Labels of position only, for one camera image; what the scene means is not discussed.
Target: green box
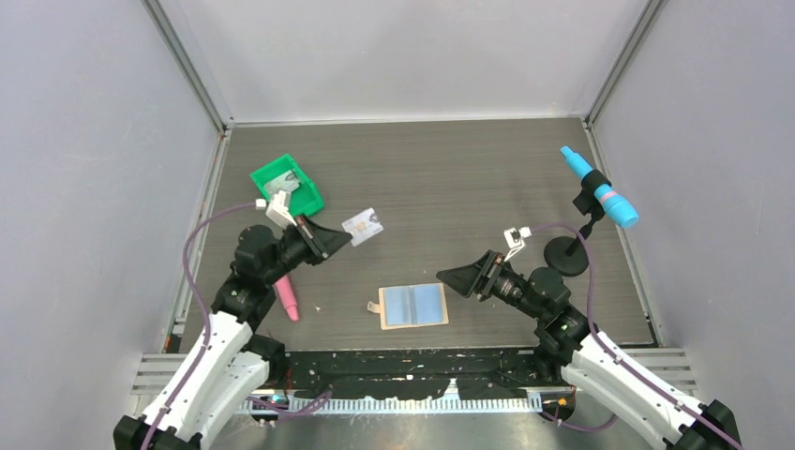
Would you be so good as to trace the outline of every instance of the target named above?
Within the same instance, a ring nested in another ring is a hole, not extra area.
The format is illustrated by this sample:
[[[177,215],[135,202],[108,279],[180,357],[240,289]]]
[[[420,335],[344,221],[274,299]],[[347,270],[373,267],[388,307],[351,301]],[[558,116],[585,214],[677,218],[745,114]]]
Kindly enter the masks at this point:
[[[301,186],[292,192],[290,214],[293,216],[303,214],[309,217],[322,210],[324,204],[320,192],[318,192],[312,180],[298,167],[298,164],[290,155],[283,155],[270,164],[252,172],[251,181],[257,185],[257,189],[260,190],[264,198],[270,201],[271,196],[265,190],[265,185],[287,171],[295,173],[301,183]]]

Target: pink marker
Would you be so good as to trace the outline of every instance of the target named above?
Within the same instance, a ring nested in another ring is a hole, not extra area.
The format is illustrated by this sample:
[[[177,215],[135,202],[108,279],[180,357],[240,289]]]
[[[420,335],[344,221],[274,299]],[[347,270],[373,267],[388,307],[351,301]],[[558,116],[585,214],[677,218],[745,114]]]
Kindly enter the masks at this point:
[[[285,275],[276,282],[276,292],[278,299],[284,310],[287,311],[288,317],[293,322],[298,322],[298,302],[295,301],[295,293],[293,292],[293,285],[290,284],[290,279]]]

